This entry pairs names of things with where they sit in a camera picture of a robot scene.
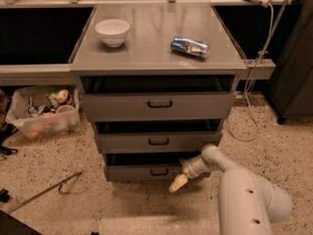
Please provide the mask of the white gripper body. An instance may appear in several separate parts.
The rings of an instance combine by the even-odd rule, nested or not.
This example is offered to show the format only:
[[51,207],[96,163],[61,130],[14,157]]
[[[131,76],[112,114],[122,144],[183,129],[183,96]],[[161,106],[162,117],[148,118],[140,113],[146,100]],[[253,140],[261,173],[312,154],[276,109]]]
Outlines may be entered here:
[[181,171],[193,179],[205,172],[205,162],[202,157],[194,157],[186,160],[184,165],[181,165]]

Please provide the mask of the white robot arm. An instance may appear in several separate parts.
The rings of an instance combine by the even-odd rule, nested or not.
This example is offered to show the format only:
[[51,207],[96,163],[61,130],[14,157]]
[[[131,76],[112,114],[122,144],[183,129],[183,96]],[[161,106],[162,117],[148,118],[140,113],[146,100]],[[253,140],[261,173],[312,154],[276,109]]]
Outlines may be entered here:
[[181,172],[169,187],[171,193],[205,172],[222,172],[218,184],[220,235],[273,235],[271,224],[291,216],[292,199],[286,190],[228,159],[215,145],[205,145],[198,156],[181,159],[180,164]]

